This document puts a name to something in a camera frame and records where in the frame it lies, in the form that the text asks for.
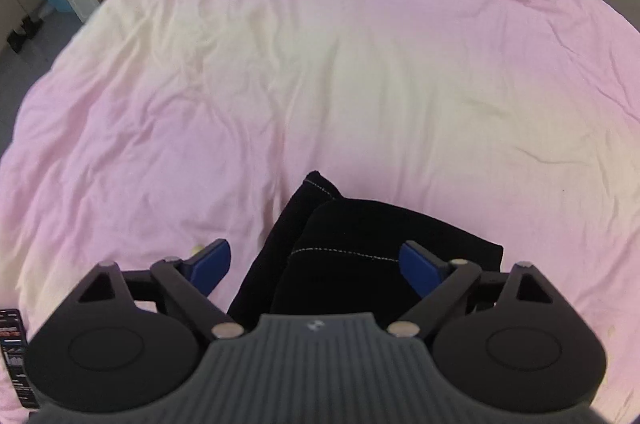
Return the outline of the black pants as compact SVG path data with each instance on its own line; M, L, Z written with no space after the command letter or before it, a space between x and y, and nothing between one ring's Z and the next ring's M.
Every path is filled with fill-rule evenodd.
M416 242L443 262L463 258L497 271L503 248L436 218L372 200L349 199L318 172L286 204L228 309L244 329L264 314L370 312L388 326L420 295L400 269Z

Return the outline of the smartphone with lit screen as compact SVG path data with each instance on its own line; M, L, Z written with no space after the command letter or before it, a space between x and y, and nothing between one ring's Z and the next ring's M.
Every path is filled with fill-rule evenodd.
M1 353L9 377L22 407L38 410L39 404L29 385L24 368L27 336L21 313L18 309L2 309L0 314Z

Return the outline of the pink floral duvet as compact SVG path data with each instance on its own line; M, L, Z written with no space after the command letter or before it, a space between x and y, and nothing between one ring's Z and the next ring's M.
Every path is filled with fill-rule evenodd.
M539 267L639 413L639 34L602 0L106 0L1 157L1 303L218 238L231 302L316 170Z

